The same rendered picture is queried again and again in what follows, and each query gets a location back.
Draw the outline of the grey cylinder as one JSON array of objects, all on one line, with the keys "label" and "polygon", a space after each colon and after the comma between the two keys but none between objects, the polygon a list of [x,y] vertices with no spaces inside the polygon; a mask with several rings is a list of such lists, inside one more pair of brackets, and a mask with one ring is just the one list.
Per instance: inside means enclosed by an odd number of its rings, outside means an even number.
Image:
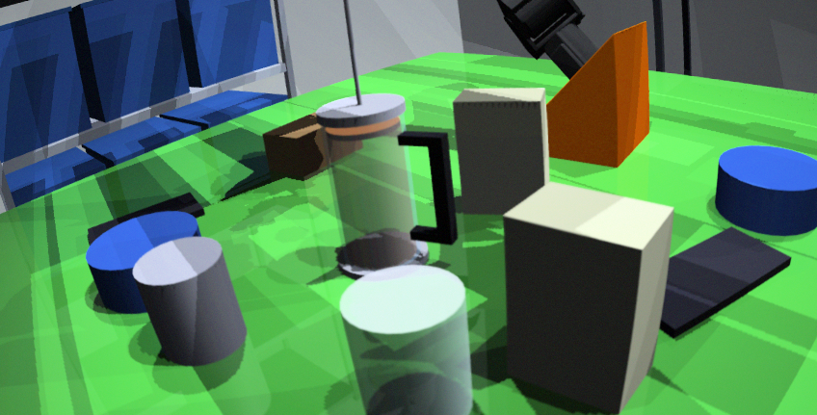
[{"label": "grey cylinder", "polygon": [[134,279],[171,362],[209,365],[243,345],[248,332],[217,240],[172,240],[135,264]]}]

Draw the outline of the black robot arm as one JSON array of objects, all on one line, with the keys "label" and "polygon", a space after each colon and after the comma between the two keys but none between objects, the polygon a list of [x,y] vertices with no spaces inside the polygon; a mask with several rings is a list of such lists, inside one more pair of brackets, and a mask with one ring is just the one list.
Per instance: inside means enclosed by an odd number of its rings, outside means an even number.
[{"label": "black robot arm", "polygon": [[[506,23],[526,51],[536,60],[545,52],[568,80],[598,50],[577,26],[585,14],[573,0],[497,0],[497,2]],[[557,23],[554,23],[556,21]],[[549,28],[550,25],[553,26]],[[536,39],[537,36],[540,37]],[[530,38],[536,40],[532,41]]]}]

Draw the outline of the blue cylinder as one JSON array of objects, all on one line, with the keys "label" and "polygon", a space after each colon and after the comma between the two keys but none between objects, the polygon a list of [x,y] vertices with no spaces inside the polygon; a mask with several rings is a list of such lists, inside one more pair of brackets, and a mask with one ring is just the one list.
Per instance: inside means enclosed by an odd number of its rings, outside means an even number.
[{"label": "blue cylinder", "polygon": [[772,236],[817,227],[817,160],[774,146],[730,148],[719,158],[716,208],[743,229]]},{"label": "blue cylinder", "polygon": [[197,219],[170,211],[122,222],[94,240],[86,259],[104,305],[117,313],[147,313],[133,275],[135,263],[155,247],[185,237],[201,237]]}]

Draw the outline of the glass french press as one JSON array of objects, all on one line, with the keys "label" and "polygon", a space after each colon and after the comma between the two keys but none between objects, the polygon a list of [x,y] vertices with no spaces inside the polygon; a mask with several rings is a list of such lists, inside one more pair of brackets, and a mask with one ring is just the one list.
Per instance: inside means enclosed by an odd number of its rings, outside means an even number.
[{"label": "glass french press", "polygon": [[[351,279],[388,268],[423,266],[426,243],[458,239],[448,132],[407,131],[400,94],[361,95],[349,0],[344,1],[356,96],[325,104],[321,125],[342,249]],[[428,147],[436,227],[418,225],[409,146]]]}]

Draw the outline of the translucent white cylinder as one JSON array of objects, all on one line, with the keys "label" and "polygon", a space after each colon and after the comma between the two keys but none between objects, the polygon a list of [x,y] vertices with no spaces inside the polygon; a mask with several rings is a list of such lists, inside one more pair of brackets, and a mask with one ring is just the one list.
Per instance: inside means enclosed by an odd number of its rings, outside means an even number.
[{"label": "translucent white cylinder", "polygon": [[463,286],[448,271],[413,265],[369,273],[342,294],[366,415],[469,415]]}]

